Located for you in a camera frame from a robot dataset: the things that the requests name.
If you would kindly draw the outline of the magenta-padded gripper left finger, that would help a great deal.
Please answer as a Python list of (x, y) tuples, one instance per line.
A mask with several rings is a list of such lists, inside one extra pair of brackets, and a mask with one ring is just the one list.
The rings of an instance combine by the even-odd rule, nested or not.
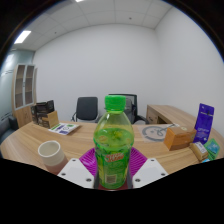
[(92, 148), (80, 158), (72, 158), (58, 174), (59, 177), (84, 188), (94, 188), (97, 160)]

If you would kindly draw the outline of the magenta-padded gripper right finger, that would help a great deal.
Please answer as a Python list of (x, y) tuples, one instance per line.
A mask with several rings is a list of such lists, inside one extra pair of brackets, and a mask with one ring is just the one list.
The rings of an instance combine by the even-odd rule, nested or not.
[(127, 176), (129, 189), (141, 188), (167, 175), (155, 158), (147, 158), (136, 148), (131, 149)]

